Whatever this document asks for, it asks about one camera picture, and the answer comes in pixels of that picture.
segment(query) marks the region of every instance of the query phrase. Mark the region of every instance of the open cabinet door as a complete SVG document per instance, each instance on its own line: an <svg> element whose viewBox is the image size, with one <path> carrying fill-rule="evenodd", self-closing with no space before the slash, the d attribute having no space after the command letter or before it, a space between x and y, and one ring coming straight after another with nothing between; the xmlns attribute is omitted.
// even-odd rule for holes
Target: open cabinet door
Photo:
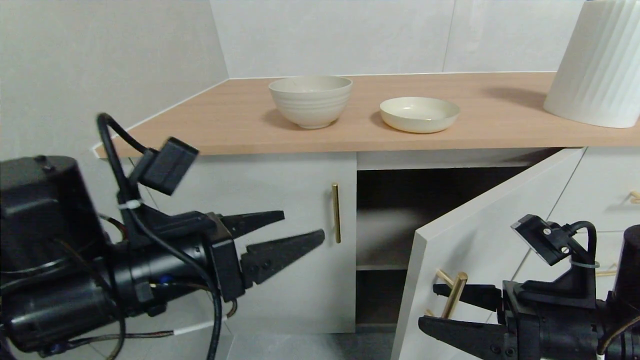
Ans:
<svg viewBox="0 0 640 360"><path fill-rule="evenodd" d="M529 247L511 224L526 214L547 218L575 170L584 149L563 149L415 233L393 360L467 360L474 356L437 341L418 328L429 309L440 316L445 297L433 293L438 269L451 277L466 272L469 284L502 288L511 280ZM486 322L491 312L460 303L452 319Z"/></svg>

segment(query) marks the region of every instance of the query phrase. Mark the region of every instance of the cable tie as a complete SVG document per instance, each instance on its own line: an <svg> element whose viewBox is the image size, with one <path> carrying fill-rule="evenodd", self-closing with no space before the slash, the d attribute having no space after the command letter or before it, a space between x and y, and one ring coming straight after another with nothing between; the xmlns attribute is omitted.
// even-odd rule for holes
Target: cable tie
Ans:
<svg viewBox="0 0 640 360"><path fill-rule="evenodd" d="M125 202L124 204L118 204L118 209L120 209L120 210L138 209L140 206L142 206L142 204L144 204L144 201L142 199L129 200L129 201Z"/></svg>

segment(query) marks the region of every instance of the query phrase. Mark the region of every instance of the white tape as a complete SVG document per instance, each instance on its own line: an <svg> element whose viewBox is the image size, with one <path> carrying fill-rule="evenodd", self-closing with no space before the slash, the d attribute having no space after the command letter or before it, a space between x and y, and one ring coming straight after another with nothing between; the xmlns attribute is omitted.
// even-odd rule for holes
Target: white tape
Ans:
<svg viewBox="0 0 640 360"><path fill-rule="evenodd" d="M223 316L222 318L222 322L227 321L227 316ZM198 331L198 330L202 330L202 329L206 329L208 327L212 327L213 326L213 321L210 322L203 322L203 323L197 323L195 325L191 325L191 326L187 326L187 327L181 327L180 329L175 329L173 330L173 335L182 335L182 334L186 334L187 332L192 332L192 331Z"/></svg>
<svg viewBox="0 0 640 360"><path fill-rule="evenodd" d="M124 204L118 204L118 209L120 209L120 210L138 209L140 206L142 206L143 203L144 203L144 201L142 201L142 199L129 200L129 201L125 202Z"/></svg>

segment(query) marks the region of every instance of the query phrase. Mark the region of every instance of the floor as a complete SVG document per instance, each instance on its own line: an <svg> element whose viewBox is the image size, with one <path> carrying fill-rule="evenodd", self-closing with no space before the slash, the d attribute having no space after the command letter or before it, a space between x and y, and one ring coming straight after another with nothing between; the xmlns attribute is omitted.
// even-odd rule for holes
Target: floor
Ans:
<svg viewBox="0 0 640 360"><path fill-rule="evenodd" d="M237 335L227 360L389 360L392 332Z"/></svg>

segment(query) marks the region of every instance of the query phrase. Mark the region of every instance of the robotic arm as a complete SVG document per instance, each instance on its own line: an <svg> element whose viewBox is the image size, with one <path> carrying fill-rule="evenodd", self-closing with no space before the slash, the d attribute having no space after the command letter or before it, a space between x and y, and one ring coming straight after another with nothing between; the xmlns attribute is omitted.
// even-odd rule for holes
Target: robotic arm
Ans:
<svg viewBox="0 0 640 360"><path fill-rule="evenodd" d="M585 250L572 236L588 230ZM512 228L549 265L570 257L554 282L467 285L460 301L498 313L500 325L424 316L425 334L482 360L640 359L640 225L625 231L618 276L606 301L595 297L596 231L589 222L559 226L534 215ZM449 296L445 285L434 292Z"/></svg>
<svg viewBox="0 0 640 360"><path fill-rule="evenodd" d="M283 220L284 213L167 215L150 208L141 202L138 184L171 195L198 151L175 138L160 151L148 149L109 115L100 114L97 123L120 188L126 239L116 245L99 223L74 159L36 156L1 163L3 355L10 356L5 336L19 350L45 357L89 343L93 338L71 339L118 321L119 341L109 357L114 359L125 337L142 337L126 334L125 318L161 314L171 300L205 288L214 302L207 356L213 360L223 317L220 298L236 305L254 283L320 246L324 232L249 245L238 257L236 238ZM143 153L128 177L107 126Z"/></svg>

